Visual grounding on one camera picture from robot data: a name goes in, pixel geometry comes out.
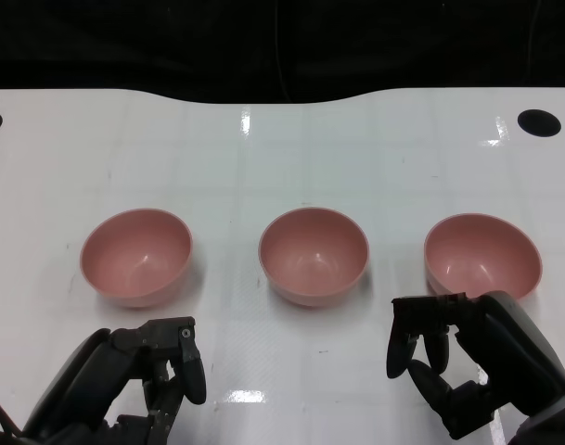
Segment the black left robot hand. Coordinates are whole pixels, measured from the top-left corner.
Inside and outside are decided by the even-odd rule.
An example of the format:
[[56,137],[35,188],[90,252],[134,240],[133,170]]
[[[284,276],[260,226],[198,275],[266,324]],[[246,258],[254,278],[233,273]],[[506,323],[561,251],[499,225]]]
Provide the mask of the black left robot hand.
[[[183,401],[207,399],[192,317],[103,328],[64,363],[35,405],[21,437],[40,444],[164,444]],[[131,380],[140,381],[147,414],[105,416]]]

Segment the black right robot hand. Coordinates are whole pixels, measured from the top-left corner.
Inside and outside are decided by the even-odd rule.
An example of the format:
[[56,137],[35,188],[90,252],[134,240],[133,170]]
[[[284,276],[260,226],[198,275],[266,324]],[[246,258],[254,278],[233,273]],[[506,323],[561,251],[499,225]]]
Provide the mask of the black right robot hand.
[[[402,297],[392,307],[387,376],[409,373],[452,439],[488,425],[510,403],[527,417],[512,443],[565,444],[565,369],[509,294]],[[485,382],[453,388],[443,379],[451,326],[459,346],[486,373]]]

